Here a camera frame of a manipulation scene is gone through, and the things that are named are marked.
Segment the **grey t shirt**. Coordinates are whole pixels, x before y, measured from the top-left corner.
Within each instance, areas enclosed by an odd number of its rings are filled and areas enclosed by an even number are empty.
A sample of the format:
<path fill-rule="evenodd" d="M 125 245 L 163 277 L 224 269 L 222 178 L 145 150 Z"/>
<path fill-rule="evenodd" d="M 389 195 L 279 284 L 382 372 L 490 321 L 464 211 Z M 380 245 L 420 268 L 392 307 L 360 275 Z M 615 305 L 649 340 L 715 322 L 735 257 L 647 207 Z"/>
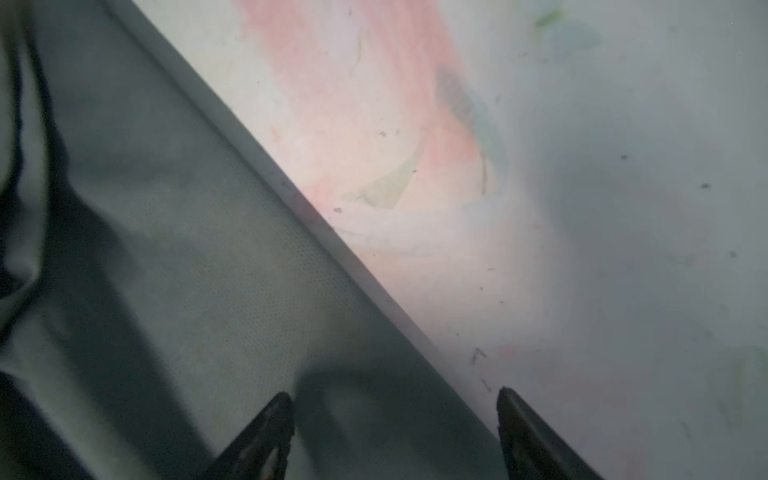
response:
<path fill-rule="evenodd" d="M 502 479 L 494 436 L 98 1 L 1 5 L 1 475 Z"/>

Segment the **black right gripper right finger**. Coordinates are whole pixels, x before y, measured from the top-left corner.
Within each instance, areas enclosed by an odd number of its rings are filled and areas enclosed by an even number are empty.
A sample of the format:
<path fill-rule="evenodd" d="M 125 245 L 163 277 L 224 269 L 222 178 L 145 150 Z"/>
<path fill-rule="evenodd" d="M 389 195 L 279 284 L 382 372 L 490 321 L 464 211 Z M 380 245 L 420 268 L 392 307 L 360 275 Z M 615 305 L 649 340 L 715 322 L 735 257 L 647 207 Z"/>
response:
<path fill-rule="evenodd" d="M 603 479 L 512 388 L 500 389 L 496 408 L 499 440 L 510 479 Z"/>

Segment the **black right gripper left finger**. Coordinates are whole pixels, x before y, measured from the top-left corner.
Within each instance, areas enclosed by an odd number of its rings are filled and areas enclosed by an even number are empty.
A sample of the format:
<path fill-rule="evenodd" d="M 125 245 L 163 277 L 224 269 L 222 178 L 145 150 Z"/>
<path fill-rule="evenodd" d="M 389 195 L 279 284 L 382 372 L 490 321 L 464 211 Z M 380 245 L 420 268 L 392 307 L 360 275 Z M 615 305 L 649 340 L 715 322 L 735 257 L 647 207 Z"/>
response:
<path fill-rule="evenodd" d="M 200 478 L 283 480 L 294 433 L 293 401 L 287 392 L 279 392 Z"/>

